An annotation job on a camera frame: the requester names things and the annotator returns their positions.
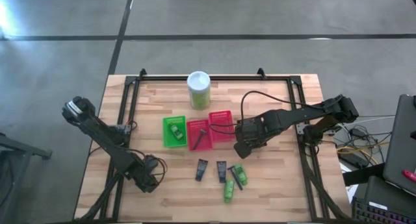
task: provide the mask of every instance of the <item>gray floor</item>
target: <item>gray floor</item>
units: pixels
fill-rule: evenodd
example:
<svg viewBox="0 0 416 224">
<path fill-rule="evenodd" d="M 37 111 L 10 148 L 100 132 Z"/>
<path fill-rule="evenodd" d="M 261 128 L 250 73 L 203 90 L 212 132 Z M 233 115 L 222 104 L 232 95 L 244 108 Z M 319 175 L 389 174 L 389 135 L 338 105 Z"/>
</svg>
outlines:
<svg viewBox="0 0 416 224">
<path fill-rule="evenodd" d="M 6 36 L 117 35 L 127 0 L 0 0 Z M 126 34 L 416 33 L 412 0 L 134 0 Z M 90 139 L 60 115 L 75 95 L 99 107 L 115 41 L 0 41 L 0 132 L 52 149 L 32 160 L 11 223 L 72 218 Z M 415 94 L 414 39 L 126 41 L 116 74 L 318 73 L 362 116 L 395 114 Z M 390 131 L 392 119 L 362 123 Z M 336 136 L 345 140 L 340 132 Z"/>
</svg>

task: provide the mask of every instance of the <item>wooden tabletop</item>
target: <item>wooden tabletop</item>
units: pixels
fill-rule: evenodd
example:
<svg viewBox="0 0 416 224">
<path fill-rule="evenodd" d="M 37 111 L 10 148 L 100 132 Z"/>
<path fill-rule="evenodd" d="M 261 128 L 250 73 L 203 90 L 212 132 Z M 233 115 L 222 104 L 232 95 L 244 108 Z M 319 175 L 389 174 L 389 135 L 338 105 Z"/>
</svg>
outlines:
<svg viewBox="0 0 416 224">
<path fill-rule="evenodd" d="M 317 75 L 301 77 L 306 102 L 321 102 L 323 98 Z M 110 75 L 108 78 L 99 117 L 109 125 L 117 121 L 124 80 L 125 75 Z M 309 221 L 293 127 L 271 139 L 268 146 L 254 150 L 246 159 L 240 159 L 234 151 L 235 142 L 216 143 L 212 151 L 204 152 L 189 152 L 187 147 L 163 147 L 162 118 L 184 115 L 187 120 L 203 119 L 209 112 L 231 110 L 236 121 L 241 118 L 241 97 L 250 90 L 289 100 L 287 84 L 283 81 L 213 81 L 211 105 L 209 109 L 199 111 L 189 105 L 185 81 L 140 82 L 134 118 L 138 128 L 132 132 L 130 148 L 163 158 L 168 164 L 168 173 L 152 193 L 142 193 L 132 180 L 126 181 L 119 221 Z M 279 108 L 291 109 L 289 104 L 253 93 L 244 101 L 244 117 Z M 202 181 L 196 182 L 199 158 L 209 163 Z M 224 203 L 224 184 L 218 182 L 217 160 L 226 160 L 228 166 L 242 163 L 248 177 L 248 185 L 243 191 L 235 187 L 230 204 Z M 341 210 L 350 215 L 334 146 L 321 144 L 318 160 L 325 189 Z M 103 150 L 96 151 L 88 159 L 75 217 L 82 216 L 102 192 L 108 165 L 109 156 Z M 232 179 L 232 176 L 227 173 L 227 178 Z M 316 191 L 314 196 L 319 211 Z"/>
</svg>

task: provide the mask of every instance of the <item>container lid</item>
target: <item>container lid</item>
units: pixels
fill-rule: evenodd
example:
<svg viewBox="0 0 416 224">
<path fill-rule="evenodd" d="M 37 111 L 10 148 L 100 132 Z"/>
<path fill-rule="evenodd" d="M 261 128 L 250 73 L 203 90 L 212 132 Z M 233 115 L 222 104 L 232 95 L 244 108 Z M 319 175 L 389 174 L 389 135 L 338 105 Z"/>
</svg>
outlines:
<svg viewBox="0 0 416 224">
<path fill-rule="evenodd" d="M 203 92 L 210 85 L 209 75 L 203 71 L 192 72 L 187 79 L 188 87 L 193 92 Z"/>
</svg>

